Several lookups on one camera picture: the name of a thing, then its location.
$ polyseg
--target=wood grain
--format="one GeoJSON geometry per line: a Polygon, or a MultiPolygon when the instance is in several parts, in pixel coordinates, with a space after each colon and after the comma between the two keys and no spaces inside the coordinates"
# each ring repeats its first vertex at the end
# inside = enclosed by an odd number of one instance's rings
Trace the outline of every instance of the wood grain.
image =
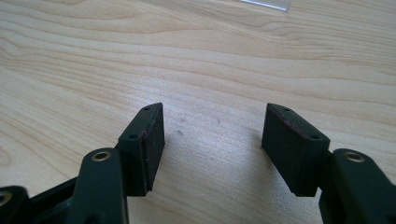
{"type": "Polygon", "coordinates": [[[396,183],[396,2],[0,2],[0,185],[36,195],[163,102],[166,146],[131,223],[321,223],[261,149],[267,103],[396,183]]]}

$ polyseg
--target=light wood surface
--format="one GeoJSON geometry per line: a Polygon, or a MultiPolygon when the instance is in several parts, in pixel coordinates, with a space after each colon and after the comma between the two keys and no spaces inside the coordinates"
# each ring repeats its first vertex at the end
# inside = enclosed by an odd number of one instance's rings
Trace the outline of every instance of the light wood surface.
{"type": "Polygon", "coordinates": [[[321,223],[261,149],[265,106],[297,113],[396,183],[396,1],[0,3],[0,186],[36,195],[164,104],[166,146],[131,223],[321,223]]]}

